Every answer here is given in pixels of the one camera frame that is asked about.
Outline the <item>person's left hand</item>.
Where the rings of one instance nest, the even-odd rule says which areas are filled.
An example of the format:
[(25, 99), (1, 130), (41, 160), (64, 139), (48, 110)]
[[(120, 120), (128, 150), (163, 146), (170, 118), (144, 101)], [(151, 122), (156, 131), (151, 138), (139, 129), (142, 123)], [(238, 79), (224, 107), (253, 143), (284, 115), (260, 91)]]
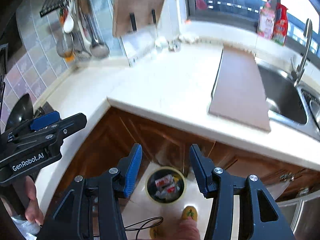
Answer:
[(35, 183), (29, 176), (25, 178), (25, 194), (29, 198), (29, 204), (25, 210), (26, 219), (30, 222), (36, 222), (37, 224), (42, 225), (44, 216), (37, 201)]

